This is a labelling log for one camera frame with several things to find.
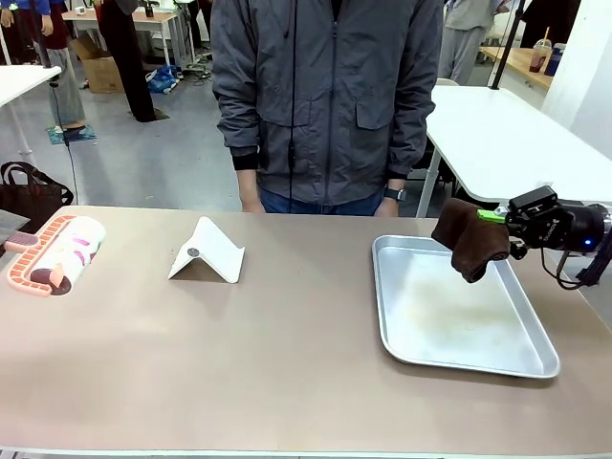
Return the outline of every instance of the brown towel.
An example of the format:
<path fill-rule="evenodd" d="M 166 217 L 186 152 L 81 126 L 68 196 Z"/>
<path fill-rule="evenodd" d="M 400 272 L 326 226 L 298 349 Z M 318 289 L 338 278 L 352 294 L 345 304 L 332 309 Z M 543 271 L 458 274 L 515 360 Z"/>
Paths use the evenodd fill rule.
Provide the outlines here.
<path fill-rule="evenodd" d="M 470 284 L 485 275 L 487 263 L 510 255 L 510 239 L 504 225 L 478 218 L 476 206 L 449 199 L 431 237 L 452 251 L 450 264 Z"/>

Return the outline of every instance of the jacket zipper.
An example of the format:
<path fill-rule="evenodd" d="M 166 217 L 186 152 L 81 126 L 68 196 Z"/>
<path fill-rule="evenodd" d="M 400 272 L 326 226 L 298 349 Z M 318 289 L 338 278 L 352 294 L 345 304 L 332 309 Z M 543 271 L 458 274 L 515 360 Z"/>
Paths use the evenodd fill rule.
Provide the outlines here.
<path fill-rule="evenodd" d="M 332 170 L 332 148 L 334 147 L 332 143 L 332 129 L 334 128 L 334 101 L 336 98 L 336 54 L 337 54 L 337 39 L 338 39 L 338 21 L 334 19 L 334 28 L 332 38 L 334 40 L 334 51 L 332 57 L 332 93 L 330 94 L 330 107 L 329 107 L 329 140 L 327 144 L 327 163 L 325 165 L 325 200 L 324 204 L 327 205 L 327 201 L 329 199 L 329 183 L 330 183 L 330 174 Z"/>

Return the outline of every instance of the hand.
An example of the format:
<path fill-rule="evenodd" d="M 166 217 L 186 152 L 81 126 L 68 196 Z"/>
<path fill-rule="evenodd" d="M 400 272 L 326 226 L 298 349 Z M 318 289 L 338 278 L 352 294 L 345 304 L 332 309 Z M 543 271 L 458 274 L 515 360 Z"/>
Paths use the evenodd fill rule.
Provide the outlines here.
<path fill-rule="evenodd" d="M 54 32 L 54 23 L 51 20 L 51 16 L 42 16 L 42 29 L 40 31 L 45 36 L 49 36 Z"/>
<path fill-rule="evenodd" d="M 374 212 L 375 217 L 399 217 L 400 203 L 395 199 L 383 198 L 379 208 Z"/>
<path fill-rule="evenodd" d="M 243 201 L 242 202 L 242 211 L 247 213 L 266 213 L 261 201 L 256 199 L 254 201 Z"/>
<path fill-rule="evenodd" d="M 238 170 L 238 190 L 240 192 L 240 202 L 242 211 L 249 213 L 266 213 L 266 210 L 259 201 L 257 191 L 257 173 L 254 170 Z"/>
<path fill-rule="evenodd" d="M 2 18 L 0 19 L 2 26 L 6 29 L 10 28 L 12 24 L 14 24 L 15 19 L 12 17 L 12 11 L 8 8 L 2 9 Z"/>

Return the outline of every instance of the silver tray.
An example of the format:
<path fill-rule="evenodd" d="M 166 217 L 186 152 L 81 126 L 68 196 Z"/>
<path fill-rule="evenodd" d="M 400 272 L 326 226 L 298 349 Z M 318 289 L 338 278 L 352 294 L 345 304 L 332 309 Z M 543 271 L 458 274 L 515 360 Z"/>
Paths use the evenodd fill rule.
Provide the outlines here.
<path fill-rule="evenodd" d="M 382 343 L 399 361 L 554 378 L 557 351 L 508 261 L 468 284 L 433 239 L 381 236 L 372 245 Z"/>

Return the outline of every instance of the white tablet stand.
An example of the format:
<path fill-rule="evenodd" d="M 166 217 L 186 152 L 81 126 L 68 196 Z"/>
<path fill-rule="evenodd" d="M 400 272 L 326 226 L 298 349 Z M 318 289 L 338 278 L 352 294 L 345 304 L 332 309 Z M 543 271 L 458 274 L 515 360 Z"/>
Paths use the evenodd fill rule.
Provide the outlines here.
<path fill-rule="evenodd" d="M 212 220 L 202 217 L 191 238 L 185 242 L 174 260 L 168 279 L 196 258 L 202 259 L 226 282 L 235 284 L 240 277 L 245 248 L 238 249 Z"/>

